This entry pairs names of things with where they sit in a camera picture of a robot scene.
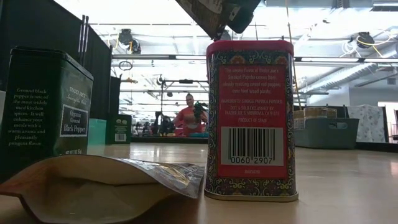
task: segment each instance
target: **barcode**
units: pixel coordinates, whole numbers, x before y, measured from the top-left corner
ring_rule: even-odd
[[[126,141],[126,134],[115,134],[114,141],[116,141],[116,142]]]
[[[283,166],[283,128],[221,128],[221,164]]]

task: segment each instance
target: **red spice tin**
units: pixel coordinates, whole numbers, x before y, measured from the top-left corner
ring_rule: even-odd
[[[208,197],[275,202],[298,199],[293,54],[293,45],[284,40],[226,40],[207,48]]]

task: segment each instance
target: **table surface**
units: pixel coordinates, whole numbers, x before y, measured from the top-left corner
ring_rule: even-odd
[[[398,223],[398,154],[296,149],[299,200],[226,202],[203,196],[164,200],[133,223]],[[207,145],[92,147],[89,154],[205,165]],[[19,200],[0,196],[0,223],[34,223]]]

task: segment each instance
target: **red tin lid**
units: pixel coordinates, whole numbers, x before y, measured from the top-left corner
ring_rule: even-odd
[[[207,47],[206,56],[226,50],[278,50],[294,55],[293,45],[285,40],[219,40]]]

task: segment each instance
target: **red shirt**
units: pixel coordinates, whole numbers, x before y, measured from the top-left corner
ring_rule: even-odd
[[[184,135],[189,137],[189,135],[193,133],[202,133],[203,132],[203,126],[199,123],[197,123],[197,119],[195,115],[193,114],[193,107],[187,107],[182,109],[177,117],[175,118],[177,121],[183,121],[183,132]],[[207,114],[202,113],[201,114],[201,120],[207,121]]]

